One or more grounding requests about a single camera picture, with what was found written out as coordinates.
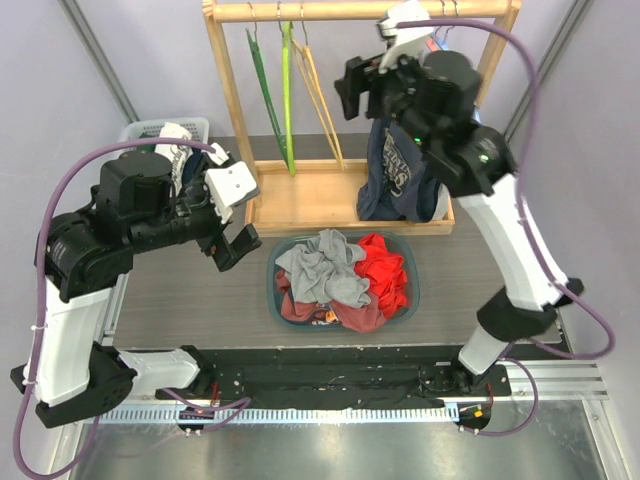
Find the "yellow hanger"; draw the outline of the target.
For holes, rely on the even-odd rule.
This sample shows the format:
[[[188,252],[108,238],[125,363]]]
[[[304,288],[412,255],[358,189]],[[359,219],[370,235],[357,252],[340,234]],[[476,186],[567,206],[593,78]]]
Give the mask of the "yellow hanger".
[[[295,39],[292,40],[294,49],[294,59],[298,67],[301,78],[316,111],[320,124],[323,128],[327,143],[340,171],[346,170],[344,156],[335,129],[333,118],[329,111],[323,89],[320,84],[319,75],[314,61],[313,53],[309,45],[308,32],[305,25],[304,3],[299,4],[299,21],[304,35],[304,44],[300,44]]]

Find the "lime green hanger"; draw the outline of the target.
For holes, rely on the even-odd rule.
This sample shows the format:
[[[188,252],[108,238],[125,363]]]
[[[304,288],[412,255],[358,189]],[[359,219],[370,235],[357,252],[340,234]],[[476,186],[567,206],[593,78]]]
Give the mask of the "lime green hanger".
[[[276,3],[276,16],[281,33],[281,57],[282,57],[282,95],[285,123],[285,149],[286,163],[289,174],[296,174],[294,141],[293,141],[293,115],[291,95],[291,58],[290,48],[292,40],[291,23],[282,23],[281,1]]]

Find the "green plastic hanger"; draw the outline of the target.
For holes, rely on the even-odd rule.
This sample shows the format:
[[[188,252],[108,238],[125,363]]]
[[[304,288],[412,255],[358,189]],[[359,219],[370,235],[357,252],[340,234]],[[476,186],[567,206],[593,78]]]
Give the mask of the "green plastic hanger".
[[[278,114],[275,109],[274,101],[271,96],[271,91],[269,88],[269,83],[266,78],[265,63],[263,60],[263,56],[262,56],[262,52],[261,52],[259,40],[258,40],[257,17],[254,12],[253,4],[249,2],[248,5],[251,10],[252,21],[254,24],[254,28],[252,31],[250,31],[249,29],[245,30],[249,52],[251,55],[251,60],[256,73],[256,77],[259,84],[262,99],[264,102],[264,106],[266,108],[267,116],[269,118],[269,122],[271,125],[272,133],[275,137],[278,149],[280,151],[282,159],[287,168],[286,149],[285,149],[285,123],[284,123],[284,126],[281,126]]]

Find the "grey tank top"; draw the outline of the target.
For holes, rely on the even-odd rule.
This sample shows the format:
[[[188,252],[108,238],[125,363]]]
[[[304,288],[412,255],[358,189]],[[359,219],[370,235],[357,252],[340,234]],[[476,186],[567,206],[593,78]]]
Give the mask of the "grey tank top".
[[[371,303],[370,281],[355,272],[356,264],[365,259],[361,246],[335,229],[325,229],[286,250],[275,265],[284,271],[296,302],[336,301],[361,308]]]

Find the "navy tank top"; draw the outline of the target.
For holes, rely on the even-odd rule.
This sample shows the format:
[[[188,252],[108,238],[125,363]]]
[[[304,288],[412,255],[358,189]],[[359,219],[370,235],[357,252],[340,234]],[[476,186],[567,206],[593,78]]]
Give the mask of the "navy tank top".
[[[432,221],[438,194],[434,177],[414,140],[389,118],[373,121],[367,143],[366,183],[356,212],[362,221]]]

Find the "maroon graphic tank top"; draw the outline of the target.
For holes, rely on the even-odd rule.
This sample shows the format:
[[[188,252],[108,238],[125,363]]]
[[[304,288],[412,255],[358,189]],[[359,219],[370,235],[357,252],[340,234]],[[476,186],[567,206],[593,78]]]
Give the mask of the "maroon graphic tank top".
[[[350,307],[335,300],[321,304],[317,302],[301,303],[293,299],[292,287],[285,277],[285,271],[275,274],[275,284],[283,295],[280,316],[288,323],[297,326],[338,326],[359,333],[372,333],[382,327],[387,318],[379,308],[376,295],[370,304],[364,307]]]

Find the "red tank top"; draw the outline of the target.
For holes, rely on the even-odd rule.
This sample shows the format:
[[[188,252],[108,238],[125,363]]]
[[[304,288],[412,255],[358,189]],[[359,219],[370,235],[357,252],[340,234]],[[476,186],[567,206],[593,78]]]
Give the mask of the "red tank top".
[[[377,233],[364,236],[357,245],[365,252],[365,258],[356,262],[354,271],[369,280],[368,292],[378,298],[380,311],[390,320],[408,305],[404,257],[390,252],[385,238]]]

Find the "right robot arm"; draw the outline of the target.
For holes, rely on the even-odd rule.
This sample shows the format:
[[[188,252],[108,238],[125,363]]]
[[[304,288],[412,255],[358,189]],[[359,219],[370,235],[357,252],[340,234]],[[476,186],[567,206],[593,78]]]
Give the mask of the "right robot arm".
[[[389,120],[408,134],[420,159],[467,211],[502,274],[504,285],[477,312],[478,327],[452,363],[457,391],[472,395],[508,346],[552,326],[560,307],[579,299],[581,280],[567,277],[549,253],[526,205],[516,195],[517,167],[504,136],[473,117],[482,75],[454,51],[420,60],[402,54],[354,57],[334,83],[346,119]]]

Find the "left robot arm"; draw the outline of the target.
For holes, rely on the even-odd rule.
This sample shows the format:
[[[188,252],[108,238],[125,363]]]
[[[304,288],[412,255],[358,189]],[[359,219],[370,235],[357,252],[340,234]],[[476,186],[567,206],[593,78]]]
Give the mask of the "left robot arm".
[[[11,372],[45,427],[101,416],[133,394],[171,389],[200,399],[211,391],[212,366],[196,347],[134,354],[101,345],[95,333],[138,254],[192,241],[220,271],[236,263],[218,188],[233,174],[203,157],[177,184],[165,156],[128,151],[102,165],[86,206],[46,224],[35,259],[44,312],[31,358]]]

